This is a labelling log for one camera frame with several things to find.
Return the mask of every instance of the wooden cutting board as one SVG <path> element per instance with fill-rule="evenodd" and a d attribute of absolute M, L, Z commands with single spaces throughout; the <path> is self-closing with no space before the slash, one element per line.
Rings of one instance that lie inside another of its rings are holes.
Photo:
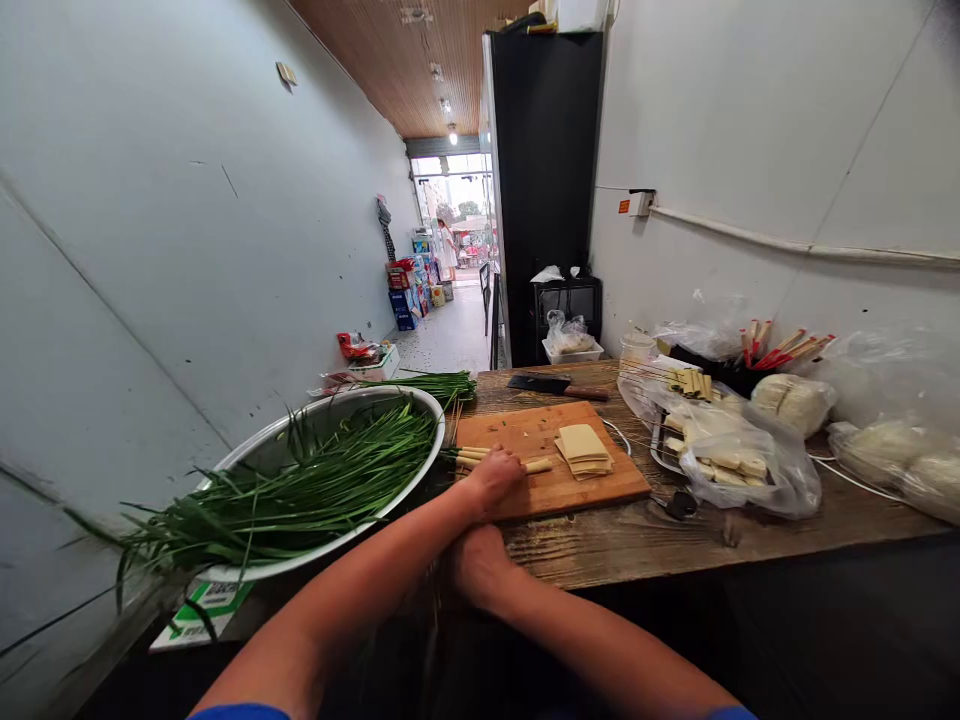
<path fill-rule="evenodd" d="M 577 480 L 560 456 L 554 439 L 566 425 L 590 425 L 613 458 L 610 475 Z M 460 420 L 457 445 L 493 447 L 503 443 L 524 462 L 550 458 L 553 469 L 527 476 L 525 487 L 508 495 L 495 520 L 515 520 L 563 513 L 612 500 L 647 495 L 650 485 L 637 466 L 614 442 L 589 402 L 550 405 L 532 410 L 477 415 Z"/>

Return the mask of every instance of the white plastic container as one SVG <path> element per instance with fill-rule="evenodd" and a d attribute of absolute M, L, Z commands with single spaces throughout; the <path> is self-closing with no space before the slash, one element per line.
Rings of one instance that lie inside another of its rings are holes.
<path fill-rule="evenodd" d="M 631 330 L 620 337 L 620 359 L 632 363 L 645 363 L 660 353 L 657 341 L 639 330 Z"/>
<path fill-rule="evenodd" d="M 350 363 L 350 367 L 348 367 L 347 370 L 357 378 L 357 380 L 383 382 L 384 380 L 392 378 L 398 367 L 400 367 L 400 351 L 397 350 L 396 345 L 391 345 L 390 349 L 387 350 L 387 354 L 384 355 L 376 365 L 356 365 L 355 363 Z"/>
<path fill-rule="evenodd" d="M 566 365 L 571 362 L 592 362 L 599 360 L 603 354 L 603 348 L 600 347 L 600 344 L 596 340 L 593 341 L 593 348 L 590 350 L 582 353 L 564 353 L 563 355 L 554 355 L 550 352 L 550 346 L 547 345 L 546 340 L 541 340 L 540 342 L 543 343 L 543 349 L 547 351 L 547 357 L 550 358 L 551 365 Z"/>

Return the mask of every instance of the white wall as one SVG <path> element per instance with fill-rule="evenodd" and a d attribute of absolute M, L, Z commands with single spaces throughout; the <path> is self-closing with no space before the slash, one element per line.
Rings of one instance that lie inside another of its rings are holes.
<path fill-rule="evenodd" d="M 281 0 L 3 7 L 3 171 L 231 443 L 336 332 L 394 327 L 374 198 L 403 250 L 403 145 Z"/>
<path fill-rule="evenodd" d="M 828 245 L 960 251 L 960 22 L 942 0 L 622 2 L 609 34 L 592 229 L 603 345 L 742 293 L 747 317 L 838 335 L 960 329 L 956 275 L 810 260 L 660 217 L 622 190 Z"/>
<path fill-rule="evenodd" d="M 0 0 L 0 647 L 112 584 L 57 503 L 107 525 L 167 503 L 305 399 L 336 332 L 394 327 L 374 198 L 403 250 L 407 172 L 280 0 Z M 0 661 L 5 716 L 111 608 Z"/>

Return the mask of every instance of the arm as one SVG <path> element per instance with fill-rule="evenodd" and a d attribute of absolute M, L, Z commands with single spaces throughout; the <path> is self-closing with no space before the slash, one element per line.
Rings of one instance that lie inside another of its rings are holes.
<path fill-rule="evenodd" d="M 260 703 L 314 718 L 327 676 L 351 642 L 385 619 L 443 549 L 525 477 L 496 446 L 464 480 L 333 563 L 251 638 L 194 712 Z"/>
<path fill-rule="evenodd" d="M 492 525 L 474 529 L 458 547 L 457 584 L 475 605 L 556 655 L 624 717 L 692 720 L 740 705 L 653 635 L 514 565 Z"/>

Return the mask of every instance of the ceiling light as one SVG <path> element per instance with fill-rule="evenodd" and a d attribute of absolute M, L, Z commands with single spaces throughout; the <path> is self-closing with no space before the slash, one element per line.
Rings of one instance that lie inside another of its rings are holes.
<path fill-rule="evenodd" d="M 400 8 L 400 22 L 404 25 L 411 25 L 413 23 L 432 23 L 433 15 L 428 13 L 426 10 L 420 7 L 415 8 Z"/>

